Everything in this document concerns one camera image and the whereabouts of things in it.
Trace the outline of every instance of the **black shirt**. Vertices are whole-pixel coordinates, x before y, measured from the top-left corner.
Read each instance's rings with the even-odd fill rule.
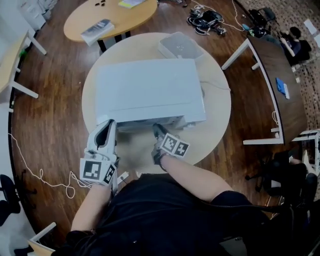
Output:
[[[250,205],[226,191],[211,205]],[[268,221],[257,209],[224,209],[204,203],[168,174],[143,174],[105,209],[94,231],[72,231],[55,255],[228,255],[227,237],[254,232]]]

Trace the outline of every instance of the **wooden floor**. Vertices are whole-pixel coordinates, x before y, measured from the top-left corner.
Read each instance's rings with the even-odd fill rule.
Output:
[[[58,1],[51,20],[36,37],[47,50],[47,55],[43,56],[32,47],[18,77],[18,82],[37,92],[39,98],[18,95],[12,117],[12,134],[30,169],[37,175],[43,169],[43,179],[50,184],[68,184],[69,172],[79,173],[79,162],[88,137],[82,116],[82,89],[90,68],[99,58],[99,47],[72,42],[63,32],[65,20],[82,2]],[[225,22],[236,25],[231,0],[201,0],[201,3],[212,6],[223,15]],[[196,34],[186,23],[193,6],[190,3],[187,8],[182,8],[181,5],[161,2],[153,18],[131,34],[181,31],[222,65],[244,41],[246,33],[225,26],[225,37],[213,31],[209,36]],[[241,18],[243,12],[240,8],[238,14],[240,23],[249,24]],[[252,203],[264,205],[267,195],[255,192],[256,181],[246,181],[244,177],[259,169],[255,151],[264,154],[268,150],[276,152],[284,147],[242,144],[245,139],[271,137],[270,129],[276,126],[271,116],[273,104],[262,73],[250,68],[255,64],[252,56],[247,50],[225,71],[232,100],[229,125],[218,146],[197,165],[222,176]],[[20,175],[25,166],[15,145],[13,159],[16,173]],[[38,191],[37,195],[31,196],[36,209],[26,211],[29,220],[36,232],[56,222],[54,237],[58,244],[65,239],[74,215],[88,192],[86,188],[77,187],[75,181],[71,184],[76,187],[73,199],[67,198],[64,187],[49,187],[29,173],[26,175],[26,187]]]

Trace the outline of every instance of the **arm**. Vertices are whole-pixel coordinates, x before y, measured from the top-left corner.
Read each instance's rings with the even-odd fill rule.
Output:
[[[104,207],[109,202],[109,186],[92,185],[72,222],[71,231],[90,231],[96,227]]]
[[[162,167],[197,198],[211,202],[224,191],[233,189],[217,174],[195,167],[175,157],[164,155],[161,158]]]
[[[288,52],[291,54],[292,57],[296,56],[295,52],[290,48],[287,41],[284,38],[280,38],[281,43],[285,46],[285,48],[288,50]]]

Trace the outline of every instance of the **person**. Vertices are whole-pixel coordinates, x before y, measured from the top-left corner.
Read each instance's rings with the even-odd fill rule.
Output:
[[[164,135],[155,132],[152,156],[167,173],[142,174],[112,199],[109,186],[92,185],[53,256],[230,255],[222,246],[228,239],[243,240],[249,251],[263,247],[251,238],[269,218],[233,208],[251,203],[219,175],[160,150]]]
[[[278,46],[281,46],[285,54],[289,57],[294,57],[301,50],[301,43],[299,38],[301,37],[301,31],[293,26],[290,27],[286,33],[281,33],[280,40],[274,38],[270,34],[264,35],[261,39],[272,42]]]

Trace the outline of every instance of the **white container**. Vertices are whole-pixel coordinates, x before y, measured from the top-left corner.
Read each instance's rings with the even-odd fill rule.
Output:
[[[204,55],[197,43],[181,32],[162,39],[158,44],[158,50],[167,59],[193,59],[198,62]]]

